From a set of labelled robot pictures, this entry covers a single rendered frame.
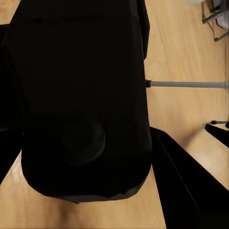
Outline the camera tripod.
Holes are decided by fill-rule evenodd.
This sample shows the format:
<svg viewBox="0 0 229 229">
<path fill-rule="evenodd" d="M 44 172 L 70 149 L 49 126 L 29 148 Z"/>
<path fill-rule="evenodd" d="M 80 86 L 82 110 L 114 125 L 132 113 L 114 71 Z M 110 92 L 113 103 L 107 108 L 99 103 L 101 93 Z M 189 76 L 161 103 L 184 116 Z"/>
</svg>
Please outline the camera tripod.
<svg viewBox="0 0 229 229">
<path fill-rule="evenodd" d="M 223 82 L 156 82 L 145 80 L 146 87 L 165 86 L 165 87 L 196 87 L 196 88 L 229 88 L 229 83 Z M 226 124 L 228 121 L 210 120 L 212 125 Z"/>
</svg>

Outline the digital camera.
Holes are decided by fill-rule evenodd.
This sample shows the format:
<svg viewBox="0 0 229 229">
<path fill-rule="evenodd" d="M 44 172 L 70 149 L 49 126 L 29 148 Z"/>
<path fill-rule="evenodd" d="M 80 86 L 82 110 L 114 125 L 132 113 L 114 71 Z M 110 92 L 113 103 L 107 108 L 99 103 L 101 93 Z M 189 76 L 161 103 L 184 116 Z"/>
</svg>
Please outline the digital camera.
<svg viewBox="0 0 229 229">
<path fill-rule="evenodd" d="M 34 190 L 76 204 L 140 190 L 149 32 L 145 0 L 21 0 L 0 25 L 0 132 L 22 129 Z"/>
</svg>

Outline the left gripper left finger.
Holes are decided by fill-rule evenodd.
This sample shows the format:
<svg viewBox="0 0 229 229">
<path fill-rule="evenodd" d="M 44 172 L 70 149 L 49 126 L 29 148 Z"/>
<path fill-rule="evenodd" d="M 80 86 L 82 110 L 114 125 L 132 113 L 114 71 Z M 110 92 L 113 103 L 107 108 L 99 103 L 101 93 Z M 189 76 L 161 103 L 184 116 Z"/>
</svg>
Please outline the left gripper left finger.
<svg viewBox="0 0 229 229">
<path fill-rule="evenodd" d="M 20 127 L 0 132 L 0 184 L 22 150 L 23 136 Z"/>
</svg>

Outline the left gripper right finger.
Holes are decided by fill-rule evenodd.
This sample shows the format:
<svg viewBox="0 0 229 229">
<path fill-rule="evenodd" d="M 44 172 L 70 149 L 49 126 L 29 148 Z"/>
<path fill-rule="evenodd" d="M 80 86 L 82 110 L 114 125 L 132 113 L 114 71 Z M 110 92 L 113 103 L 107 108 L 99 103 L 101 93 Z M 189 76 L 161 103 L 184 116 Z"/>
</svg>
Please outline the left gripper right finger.
<svg viewBox="0 0 229 229">
<path fill-rule="evenodd" d="M 150 132 L 167 229 L 229 229 L 229 191 L 167 133 Z"/>
</svg>

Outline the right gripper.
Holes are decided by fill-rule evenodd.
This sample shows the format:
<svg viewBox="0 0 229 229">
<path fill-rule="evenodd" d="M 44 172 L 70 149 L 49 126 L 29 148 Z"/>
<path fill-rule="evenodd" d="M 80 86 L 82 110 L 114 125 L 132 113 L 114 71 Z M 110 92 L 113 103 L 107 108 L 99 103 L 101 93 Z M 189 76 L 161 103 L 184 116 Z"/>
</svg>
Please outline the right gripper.
<svg viewBox="0 0 229 229">
<path fill-rule="evenodd" d="M 226 127 L 229 128 L 229 122 L 226 123 Z M 229 147 L 229 131 L 210 124 L 206 124 L 205 130 Z"/>
</svg>

